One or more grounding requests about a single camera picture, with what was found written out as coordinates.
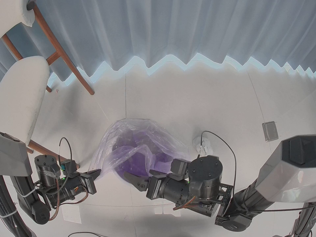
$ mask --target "curtain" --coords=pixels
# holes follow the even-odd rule
[[[153,66],[168,54],[187,64],[197,53],[216,63],[250,57],[316,71],[316,0],[37,0],[74,64],[90,77],[104,61],[119,70],[133,56]],[[8,32],[23,57],[54,48],[35,22]],[[15,62],[0,43],[0,78]],[[61,58],[51,71],[66,80]]]

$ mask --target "zip tie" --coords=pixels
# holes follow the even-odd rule
[[[0,215],[0,218],[4,219],[4,218],[6,218],[6,217],[9,217],[9,216],[15,214],[17,211],[18,211],[17,208],[15,208],[15,211],[14,211],[14,212],[11,212],[11,213],[9,213],[9,214],[6,215],[6,216],[1,216],[1,215]]]
[[[34,189],[32,191],[30,191],[28,194],[26,195],[22,195],[17,189],[15,189],[15,191],[23,198],[26,198],[27,196],[31,195],[38,187],[34,187]]]

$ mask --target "blue-gray curtain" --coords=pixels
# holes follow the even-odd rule
[[[167,54],[188,63],[201,53],[244,64],[301,65],[316,71],[316,0],[37,0],[61,45],[88,76],[106,61],[119,70],[134,55],[151,67]],[[37,23],[8,32],[23,57],[54,48]],[[15,59],[0,43],[0,79]],[[58,59],[51,70],[71,71]]]

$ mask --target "purple plastic bag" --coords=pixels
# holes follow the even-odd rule
[[[101,178],[115,171],[151,176],[150,169],[169,173],[174,158],[189,160],[188,147],[150,119],[122,119],[105,132],[89,170],[101,169]]]

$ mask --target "chair seat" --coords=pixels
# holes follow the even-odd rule
[[[42,56],[14,63],[0,82],[0,132],[29,144],[42,105],[49,66]]]
[[[20,22],[26,26],[33,25],[34,11],[27,10],[27,4],[28,0],[0,0],[0,37]]]

